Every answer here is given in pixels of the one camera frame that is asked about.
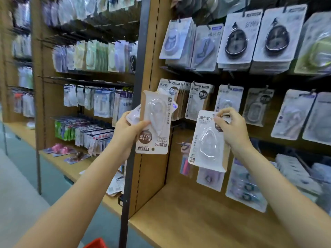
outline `person's right arm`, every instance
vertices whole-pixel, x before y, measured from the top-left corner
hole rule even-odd
[[[220,115],[229,113],[228,125]],[[254,177],[257,186],[275,214],[303,248],[331,246],[331,217],[301,194],[251,144],[245,119],[233,108],[217,113],[214,121],[222,128],[227,143],[236,158]]]

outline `wooden shelf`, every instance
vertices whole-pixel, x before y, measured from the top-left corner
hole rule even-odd
[[[12,132],[36,149],[36,131],[27,128],[26,122],[4,123]]]
[[[46,154],[42,150],[39,151],[39,154],[53,163],[57,169],[59,169],[73,182],[76,182],[81,176],[79,173],[86,170],[95,160],[95,157],[90,157],[75,164],[68,164],[67,162],[64,162],[64,159],[68,158],[70,155],[53,157],[52,154]],[[118,204],[118,197],[110,197],[105,195],[102,202],[110,211],[114,212],[118,216],[122,215],[122,206]]]
[[[269,207],[251,209],[224,195],[219,203],[188,187],[166,184],[129,220],[154,247],[297,247]]]

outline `black teardrop-shaped item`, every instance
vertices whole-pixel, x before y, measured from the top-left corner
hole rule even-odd
[[[285,26],[278,23],[277,18],[273,21],[272,26],[265,39],[265,49],[268,54],[279,54],[290,44],[290,34]]]
[[[247,37],[235,22],[225,46],[226,54],[231,58],[240,57],[247,49]]]

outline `red basket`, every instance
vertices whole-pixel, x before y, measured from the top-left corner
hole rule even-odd
[[[88,245],[84,246],[84,248],[108,248],[108,247],[106,246],[102,238],[97,238]]]

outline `person's left arm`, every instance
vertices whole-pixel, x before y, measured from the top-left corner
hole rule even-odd
[[[100,205],[110,182],[129,157],[132,144],[149,122],[116,123],[113,139],[78,181],[39,218],[14,248],[76,248]]]

